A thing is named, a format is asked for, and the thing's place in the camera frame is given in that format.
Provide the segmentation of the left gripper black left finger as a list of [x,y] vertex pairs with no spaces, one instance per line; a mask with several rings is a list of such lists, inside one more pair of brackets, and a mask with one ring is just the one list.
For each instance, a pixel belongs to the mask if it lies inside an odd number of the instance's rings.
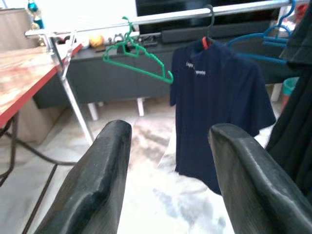
[[132,138],[131,125],[108,122],[67,174],[37,234],[115,234]]

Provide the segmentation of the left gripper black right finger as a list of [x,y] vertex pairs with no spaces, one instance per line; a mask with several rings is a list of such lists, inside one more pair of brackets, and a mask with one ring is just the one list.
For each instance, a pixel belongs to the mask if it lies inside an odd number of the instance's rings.
[[209,144],[235,233],[311,233],[311,203],[257,140],[223,123],[210,128]]

